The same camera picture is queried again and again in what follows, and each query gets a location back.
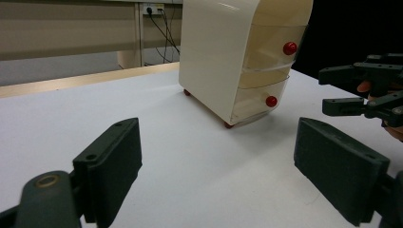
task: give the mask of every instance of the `power outlet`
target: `power outlet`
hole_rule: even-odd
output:
[[[161,14],[158,10],[163,10],[163,4],[161,3],[143,3],[143,14],[148,15],[147,9],[152,9],[152,14]]]

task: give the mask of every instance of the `white table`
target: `white table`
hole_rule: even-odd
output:
[[[138,117],[144,166],[112,227],[354,227],[295,168],[298,118],[381,152],[393,176],[403,153],[378,119],[321,113],[323,98],[341,97],[354,95],[292,71],[275,111],[232,129],[183,95],[178,70],[0,99],[0,211],[19,203],[28,180],[72,171],[110,125]]]

